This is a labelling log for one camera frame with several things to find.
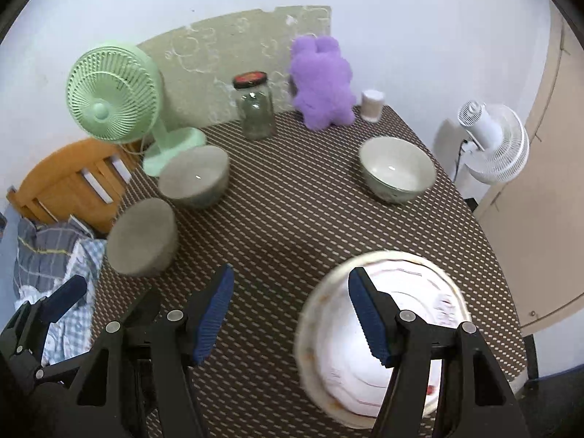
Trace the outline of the large green-rim bowl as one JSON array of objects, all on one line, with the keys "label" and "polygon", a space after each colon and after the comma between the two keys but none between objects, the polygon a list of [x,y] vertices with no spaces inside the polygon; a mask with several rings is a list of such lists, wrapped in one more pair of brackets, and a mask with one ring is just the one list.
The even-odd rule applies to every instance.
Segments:
[{"label": "large green-rim bowl", "polygon": [[402,138],[376,137],[364,141],[358,160],[365,184],[376,197],[403,204],[424,194],[435,183],[431,158]]}]

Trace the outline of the white floor fan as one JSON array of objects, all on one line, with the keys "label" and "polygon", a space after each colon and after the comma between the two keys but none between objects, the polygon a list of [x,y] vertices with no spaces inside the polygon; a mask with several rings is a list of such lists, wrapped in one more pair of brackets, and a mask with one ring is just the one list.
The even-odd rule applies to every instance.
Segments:
[{"label": "white floor fan", "polygon": [[471,100],[459,109],[457,118],[469,136],[470,146],[462,159],[474,179],[497,185],[519,176],[527,165],[530,140],[514,110]]}]

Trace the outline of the floral bowl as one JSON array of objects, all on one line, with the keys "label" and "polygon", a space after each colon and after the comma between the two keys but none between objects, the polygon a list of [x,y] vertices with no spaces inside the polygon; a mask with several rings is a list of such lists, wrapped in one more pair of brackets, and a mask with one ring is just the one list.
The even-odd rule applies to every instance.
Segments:
[{"label": "floral bowl", "polygon": [[132,205],[116,220],[107,238],[106,256],[118,274],[154,277],[170,266],[177,249],[172,206],[149,198]]},{"label": "floral bowl", "polygon": [[230,157],[223,148],[205,145],[179,153],[164,166],[157,186],[161,195],[183,206],[206,209],[228,189]]}]

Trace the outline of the green patterned wall mat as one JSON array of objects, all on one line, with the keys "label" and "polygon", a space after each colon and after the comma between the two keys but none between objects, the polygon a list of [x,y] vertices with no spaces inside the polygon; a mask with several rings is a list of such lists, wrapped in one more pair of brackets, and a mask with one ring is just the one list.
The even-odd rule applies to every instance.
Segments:
[{"label": "green patterned wall mat", "polygon": [[265,72],[275,111],[291,110],[293,40],[330,33],[329,6],[284,6],[201,20],[154,36],[139,48],[160,70],[167,127],[204,128],[238,117],[233,77],[244,72]]}]

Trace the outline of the green desk fan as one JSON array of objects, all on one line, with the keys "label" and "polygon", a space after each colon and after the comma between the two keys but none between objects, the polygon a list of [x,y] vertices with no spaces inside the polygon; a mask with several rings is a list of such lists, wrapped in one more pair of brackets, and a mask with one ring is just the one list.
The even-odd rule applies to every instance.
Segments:
[{"label": "green desk fan", "polygon": [[96,46],[83,53],[68,75],[66,104],[76,124],[99,141],[127,145],[152,138],[143,154],[149,176],[157,177],[175,156],[207,142],[197,128],[170,131],[163,123],[160,70],[136,46]]}]

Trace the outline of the wooden chair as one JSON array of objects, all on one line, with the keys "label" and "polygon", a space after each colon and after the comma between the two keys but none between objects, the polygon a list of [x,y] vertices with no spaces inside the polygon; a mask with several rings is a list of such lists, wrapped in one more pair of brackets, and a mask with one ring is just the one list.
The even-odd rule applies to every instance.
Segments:
[{"label": "wooden chair", "polygon": [[98,233],[112,228],[128,182],[114,167],[134,171],[141,159],[124,145],[85,138],[66,145],[40,161],[6,199],[19,214],[39,223],[65,222],[71,216]]}]

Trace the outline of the glass jar black lid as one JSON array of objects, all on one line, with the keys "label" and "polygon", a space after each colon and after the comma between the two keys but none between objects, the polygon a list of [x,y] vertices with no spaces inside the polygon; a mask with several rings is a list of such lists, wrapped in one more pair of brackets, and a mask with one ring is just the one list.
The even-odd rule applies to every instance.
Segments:
[{"label": "glass jar black lid", "polygon": [[251,141],[276,133],[276,121],[268,76],[263,71],[249,71],[233,78],[235,104],[243,136]]}]

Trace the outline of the cotton swab container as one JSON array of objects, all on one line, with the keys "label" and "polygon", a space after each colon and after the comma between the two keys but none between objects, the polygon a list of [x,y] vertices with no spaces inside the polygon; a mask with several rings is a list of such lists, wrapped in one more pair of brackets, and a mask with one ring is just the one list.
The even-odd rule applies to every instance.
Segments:
[{"label": "cotton swab container", "polygon": [[385,95],[375,89],[367,89],[361,93],[360,117],[369,123],[380,120],[385,105]]}]

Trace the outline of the brown polka-dot tablecloth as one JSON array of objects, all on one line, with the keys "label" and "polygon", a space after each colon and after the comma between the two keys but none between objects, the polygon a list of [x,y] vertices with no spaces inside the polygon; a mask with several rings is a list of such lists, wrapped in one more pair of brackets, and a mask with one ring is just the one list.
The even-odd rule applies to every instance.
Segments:
[{"label": "brown polka-dot tablecloth", "polygon": [[93,329],[100,332],[149,287],[163,311],[182,307],[223,264],[235,291],[211,356],[191,377],[214,437],[349,437],[300,386],[293,356],[304,302],[331,269],[357,255],[400,250],[440,267],[509,380],[527,368],[508,284],[482,228],[445,173],[414,201],[391,205],[367,189],[360,145],[416,135],[390,108],[380,122],[309,131],[293,112],[273,138],[248,141],[236,122],[206,128],[230,155],[230,184],[203,211],[176,207],[179,247],[153,278],[101,269]]}]

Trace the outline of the purple plush toy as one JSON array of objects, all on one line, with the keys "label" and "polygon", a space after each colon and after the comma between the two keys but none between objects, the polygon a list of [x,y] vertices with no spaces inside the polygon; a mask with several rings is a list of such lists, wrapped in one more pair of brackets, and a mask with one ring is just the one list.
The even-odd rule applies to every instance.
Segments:
[{"label": "purple plush toy", "polygon": [[289,72],[295,87],[293,106],[303,115],[309,130],[354,122],[352,71],[335,38],[299,36],[291,46]]}]

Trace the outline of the plaid clothes pile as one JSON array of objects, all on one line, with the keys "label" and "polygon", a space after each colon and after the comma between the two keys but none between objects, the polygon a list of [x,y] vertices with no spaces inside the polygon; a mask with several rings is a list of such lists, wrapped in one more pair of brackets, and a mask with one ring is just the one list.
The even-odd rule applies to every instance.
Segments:
[{"label": "plaid clothes pile", "polygon": [[95,290],[106,241],[80,220],[34,223],[13,209],[1,215],[1,325],[21,304],[49,297],[75,275],[87,293],[49,327],[42,364],[53,365],[89,351]]}]

